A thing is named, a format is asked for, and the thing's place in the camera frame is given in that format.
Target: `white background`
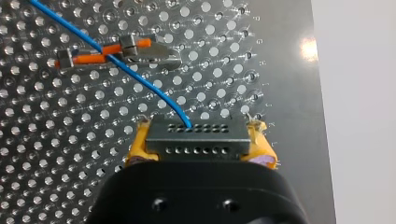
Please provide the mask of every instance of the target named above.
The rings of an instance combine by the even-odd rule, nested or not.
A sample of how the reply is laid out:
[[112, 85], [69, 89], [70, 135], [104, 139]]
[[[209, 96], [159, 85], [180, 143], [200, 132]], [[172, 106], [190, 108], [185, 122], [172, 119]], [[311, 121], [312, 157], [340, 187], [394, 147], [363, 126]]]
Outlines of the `white background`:
[[396, 0], [312, 0], [338, 224], [396, 223]]

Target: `blue wire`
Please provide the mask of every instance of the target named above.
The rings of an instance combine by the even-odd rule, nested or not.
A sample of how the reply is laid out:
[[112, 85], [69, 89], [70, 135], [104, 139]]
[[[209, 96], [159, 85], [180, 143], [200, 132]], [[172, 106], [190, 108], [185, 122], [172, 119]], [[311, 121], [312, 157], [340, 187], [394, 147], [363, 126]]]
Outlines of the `blue wire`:
[[[51, 9], [47, 8], [38, 0], [30, 0], [30, 3], [38, 8], [40, 11], [42, 11], [44, 14], [48, 15], [55, 21], [59, 22], [64, 28], [68, 29], [70, 32], [73, 34], [77, 35], [81, 39], [83, 39], [85, 42], [87, 42], [89, 45], [91, 45], [94, 49], [102, 53], [102, 46], [100, 46], [98, 43], [96, 43], [90, 36], [85, 35], [82, 33], [78, 28], [76, 28], [74, 25], [72, 25], [70, 22], [65, 20], [64, 18], [58, 16], [55, 12], [53, 12]], [[133, 77], [136, 79], [138, 82], [142, 83], [145, 87], [149, 88], [151, 91], [154, 91], [158, 96], [160, 96], [161, 99], [163, 99], [172, 109], [176, 111], [178, 116], [183, 120], [184, 124], [188, 127], [191, 128], [191, 122], [189, 118], [186, 116], [184, 111], [171, 99], [169, 98], [165, 93], [163, 93], [160, 89], [156, 88], [153, 86], [150, 82], [147, 80], [143, 79], [139, 74], [137, 74], [135, 71], [133, 71], [131, 68], [129, 68], [125, 63], [122, 61], [118, 60], [116, 57], [113, 55], [107, 55], [107, 58], [109, 61], [113, 62], [117, 67], [122, 69], [125, 73], [127, 73], [129, 76]]]

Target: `orange wire end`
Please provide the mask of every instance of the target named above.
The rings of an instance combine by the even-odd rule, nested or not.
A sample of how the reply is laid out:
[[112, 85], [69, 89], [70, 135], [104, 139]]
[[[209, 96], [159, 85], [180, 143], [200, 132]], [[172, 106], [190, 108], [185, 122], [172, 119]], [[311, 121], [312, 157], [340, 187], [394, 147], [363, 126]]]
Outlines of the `orange wire end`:
[[73, 58], [73, 63], [75, 64], [89, 64], [89, 63], [105, 63], [106, 56], [103, 54], [87, 54], [78, 55]]
[[151, 39], [140, 39], [137, 41], [137, 47], [141, 49], [151, 47]]

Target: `perforated metal plate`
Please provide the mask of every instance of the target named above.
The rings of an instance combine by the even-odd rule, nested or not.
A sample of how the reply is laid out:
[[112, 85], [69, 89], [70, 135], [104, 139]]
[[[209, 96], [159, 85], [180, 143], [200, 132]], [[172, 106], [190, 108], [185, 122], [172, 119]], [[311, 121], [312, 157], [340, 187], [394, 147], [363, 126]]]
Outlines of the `perforated metal plate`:
[[[299, 123], [283, 122], [288, 115], [279, 117], [291, 110], [299, 116], [299, 109], [310, 108], [296, 104], [286, 107], [288, 100], [283, 93], [293, 91], [289, 81], [284, 85], [279, 81], [289, 72], [284, 69], [297, 70], [296, 76], [317, 73], [315, 43], [309, 39], [312, 31], [297, 36], [303, 28], [294, 26], [296, 32], [291, 35], [280, 32], [294, 29], [289, 16], [293, 10], [301, 11], [304, 19], [307, 15], [300, 23], [311, 25], [309, 1], [300, 1], [300, 5], [285, 0], [268, 0], [265, 5], [264, 1], [244, 0], [41, 2], [101, 44], [130, 33], [163, 36], [170, 48], [180, 51], [183, 65], [176, 71], [162, 70], [155, 64], [131, 68], [165, 91], [191, 118], [227, 119], [249, 112], [263, 119], [274, 111], [272, 104], [279, 104], [266, 121], [269, 133], [276, 122], [281, 127], [270, 138], [274, 146], [285, 142], [283, 148], [287, 149], [278, 151], [281, 160], [287, 160], [289, 154], [285, 153], [295, 146], [286, 142], [283, 133], [292, 127], [303, 127], [301, 134], [312, 131]], [[300, 43], [304, 41], [300, 38], [306, 42], [303, 58]], [[299, 42], [290, 46], [290, 39]], [[175, 116], [163, 100], [117, 68], [60, 73], [53, 68], [55, 53], [69, 47], [89, 48], [27, 1], [0, 1], [0, 223], [83, 223], [101, 184], [122, 168], [138, 116]], [[276, 81], [272, 90], [269, 80]], [[296, 90], [304, 89], [297, 84]], [[320, 104], [315, 116], [321, 122], [318, 83], [306, 85], [307, 90], [315, 87], [313, 92], [319, 96], [311, 100]], [[278, 102], [268, 100], [274, 96]], [[305, 98], [306, 93], [294, 91], [290, 100], [294, 96]], [[321, 124], [318, 130], [312, 134], [324, 133]], [[297, 146], [311, 148], [305, 152], [309, 155], [322, 143]], [[324, 155], [327, 148], [319, 152]], [[318, 176], [325, 176], [327, 181], [328, 158], [324, 160], [326, 175]], [[296, 182], [297, 190], [302, 189]], [[321, 196], [316, 200], [322, 202]]]

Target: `orange wire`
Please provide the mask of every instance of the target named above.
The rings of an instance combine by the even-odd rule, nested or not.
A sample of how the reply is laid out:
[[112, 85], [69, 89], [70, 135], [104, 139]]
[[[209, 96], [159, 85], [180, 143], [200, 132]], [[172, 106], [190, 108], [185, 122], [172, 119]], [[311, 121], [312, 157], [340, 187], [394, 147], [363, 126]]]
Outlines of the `orange wire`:
[[85, 63], [105, 63], [106, 56], [103, 54], [86, 54], [78, 55], [73, 58], [73, 63], [85, 64]]
[[121, 45], [109, 45], [102, 48], [103, 55], [116, 54], [121, 51]]
[[137, 41], [137, 47], [141, 49], [151, 47], [151, 39], [140, 39]]

